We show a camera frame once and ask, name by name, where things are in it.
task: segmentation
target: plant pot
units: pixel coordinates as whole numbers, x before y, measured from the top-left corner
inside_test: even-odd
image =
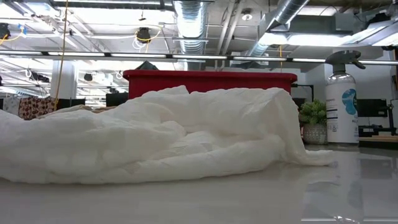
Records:
[[[307,144],[328,144],[328,130],[325,124],[304,124],[303,139]]]

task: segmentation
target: white spray bottle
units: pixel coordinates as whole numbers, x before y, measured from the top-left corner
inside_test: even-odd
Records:
[[[358,145],[358,112],[356,110],[355,79],[346,73],[346,64],[360,69],[361,52],[343,50],[333,53],[326,63],[333,66],[333,74],[326,79],[326,117],[328,142],[337,145]]]

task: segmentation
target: exposed ductwork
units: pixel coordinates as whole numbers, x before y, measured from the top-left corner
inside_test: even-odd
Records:
[[[300,10],[309,2],[309,0],[280,0],[278,2],[277,9],[270,12],[268,16],[262,18],[261,25],[262,33],[259,40],[253,45],[253,47],[247,52],[247,56],[260,57],[267,50],[268,45],[264,44],[264,34],[279,26],[285,26],[284,30],[289,30],[289,24],[292,19],[300,12]]]
[[[205,37],[207,2],[175,1],[177,27],[180,37],[192,40],[180,41],[183,54],[203,54],[205,42],[199,39]],[[187,62],[187,70],[199,70],[200,63]]]

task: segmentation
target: red bin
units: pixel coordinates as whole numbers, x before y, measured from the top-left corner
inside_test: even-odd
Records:
[[[290,92],[290,85],[297,81],[292,73],[254,72],[204,72],[126,70],[123,77],[129,80],[129,99],[142,96],[148,91],[185,85],[189,92],[206,92],[230,88],[278,87]]]

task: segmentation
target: white sheet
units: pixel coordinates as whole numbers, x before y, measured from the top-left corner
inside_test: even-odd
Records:
[[[305,150],[296,105],[278,88],[189,94],[180,86],[100,114],[0,118],[0,177],[17,182],[137,183],[332,162],[329,151]]]

